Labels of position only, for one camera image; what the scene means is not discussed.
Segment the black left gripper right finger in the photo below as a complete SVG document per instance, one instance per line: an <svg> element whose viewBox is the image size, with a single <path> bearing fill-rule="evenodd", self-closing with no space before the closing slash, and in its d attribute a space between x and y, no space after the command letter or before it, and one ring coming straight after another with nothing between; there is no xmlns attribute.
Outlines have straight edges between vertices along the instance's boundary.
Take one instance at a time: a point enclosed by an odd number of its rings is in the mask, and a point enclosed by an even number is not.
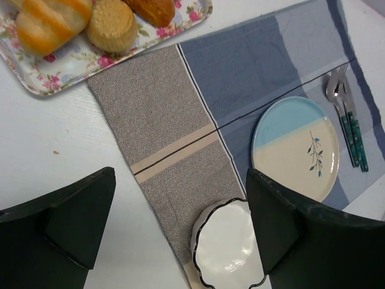
<svg viewBox="0 0 385 289"><path fill-rule="evenodd" d="M246 193L273 288L384 287L384 222L326 206L256 169Z"/></svg>

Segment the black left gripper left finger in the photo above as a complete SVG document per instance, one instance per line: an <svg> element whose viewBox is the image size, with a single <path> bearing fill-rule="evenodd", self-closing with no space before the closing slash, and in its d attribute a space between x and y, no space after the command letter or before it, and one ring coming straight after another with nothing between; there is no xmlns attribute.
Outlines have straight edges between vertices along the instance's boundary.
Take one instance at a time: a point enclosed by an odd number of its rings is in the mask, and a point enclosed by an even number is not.
<svg viewBox="0 0 385 289"><path fill-rule="evenodd" d="M112 167L1 210L1 288L83 288L116 189Z"/></svg>

